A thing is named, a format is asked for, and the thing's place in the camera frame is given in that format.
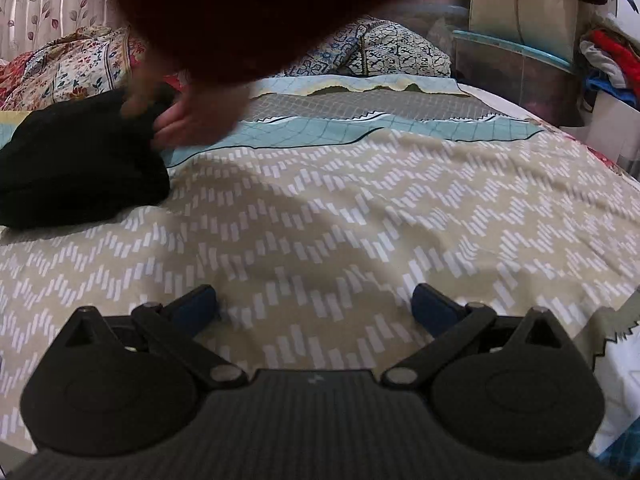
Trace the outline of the person's blurred hand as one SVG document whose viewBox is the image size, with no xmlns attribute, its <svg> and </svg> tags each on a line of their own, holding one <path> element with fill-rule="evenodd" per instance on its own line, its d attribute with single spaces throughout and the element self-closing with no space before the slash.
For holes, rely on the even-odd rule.
<svg viewBox="0 0 640 480">
<path fill-rule="evenodd" d="M 154 101 L 160 84 L 174 69 L 152 55 L 132 72 L 122 114 L 141 115 Z M 189 82 L 175 103 L 155 119 L 153 143 L 158 148 L 213 145 L 228 136 L 243 117 L 253 87 L 209 87 Z"/>
</svg>

